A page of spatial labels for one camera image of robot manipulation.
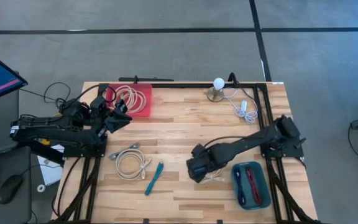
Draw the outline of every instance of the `gray carpet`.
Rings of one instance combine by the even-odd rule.
[[[358,1],[256,0],[262,28],[358,27]],[[248,1],[0,0],[0,30],[252,27]],[[358,157],[347,128],[358,119],[358,32],[263,34],[273,81],[286,84],[305,143],[307,173],[319,219],[358,223]],[[0,59],[43,93],[52,82],[79,94],[84,81],[145,78],[205,81],[235,72],[262,81],[254,33],[0,35]],[[51,97],[67,90],[54,87]],[[21,113],[56,109],[21,92]],[[358,150],[358,131],[351,133]],[[50,218],[57,184],[39,194],[33,170],[33,209]]]

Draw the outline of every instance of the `wooden table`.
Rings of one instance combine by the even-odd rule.
[[[95,84],[98,83],[86,82],[83,90]],[[284,85],[267,83],[267,87],[273,116],[291,116]],[[237,155],[224,168],[224,182],[200,185],[189,178],[186,160],[191,157],[190,152],[195,145],[221,136],[246,136],[259,131],[257,122],[249,125],[244,119],[236,117],[234,108],[227,100],[219,103],[210,102],[206,97],[206,90],[154,88],[151,117],[135,118],[130,125],[109,134],[107,155],[139,142],[140,149],[146,157],[152,158],[152,162],[147,167],[146,180],[126,181],[117,176],[113,161],[107,156],[102,158],[94,201],[93,223],[142,223],[144,218],[149,218],[151,223],[216,223],[219,219],[224,223],[275,223],[272,204],[265,209],[253,211],[245,211],[237,204],[229,174],[236,163],[257,161],[264,168],[269,185],[266,164],[260,155],[259,147]],[[90,104],[96,94],[97,88],[89,91],[81,100]],[[253,102],[244,97],[241,91],[234,97],[234,103],[240,105],[243,99],[248,101],[249,108],[255,109]],[[71,158],[66,161],[62,180],[74,160]],[[144,192],[154,176],[159,161],[165,164],[163,174],[154,185],[152,193],[145,196]],[[295,159],[284,158],[283,164],[290,193],[306,214],[311,218],[317,218],[305,168]],[[136,161],[131,159],[124,161],[123,166],[127,171],[139,168]],[[67,207],[76,195],[82,169],[83,159],[77,163],[68,179],[61,210]],[[278,196],[282,217],[286,219],[281,193]],[[85,217],[87,201],[88,196],[85,195],[81,210],[82,218]]]

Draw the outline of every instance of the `floor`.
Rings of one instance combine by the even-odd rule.
[[[111,33],[254,28],[250,2],[256,2],[259,39],[255,32]],[[295,122],[308,139],[307,173],[319,219],[358,223],[358,157],[347,142],[349,123],[358,119],[357,28],[358,1],[0,0],[0,59],[29,82],[25,89],[40,94],[52,82],[69,84],[70,96],[76,96],[84,81],[134,75],[210,81],[235,72],[241,81],[285,82]],[[79,29],[94,34],[53,32]],[[66,94],[54,86],[49,95]],[[20,102],[21,113],[56,113],[39,96],[21,92]],[[351,139],[358,151],[358,131],[351,132]],[[46,222],[57,184],[39,194],[35,188],[41,183],[34,169],[33,210],[39,222]]]

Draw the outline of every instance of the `white light bulb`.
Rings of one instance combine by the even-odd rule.
[[[224,87],[223,78],[215,78],[215,80],[214,80],[214,88],[215,88],[215,90],[220,90],[223,87]]]

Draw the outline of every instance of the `computer mouse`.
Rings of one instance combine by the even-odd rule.
[[[20,185],[22,185],[23,177],[21,175],[12,175],[8,177],[0,188],[0,204],[4,205],[12,201]]]

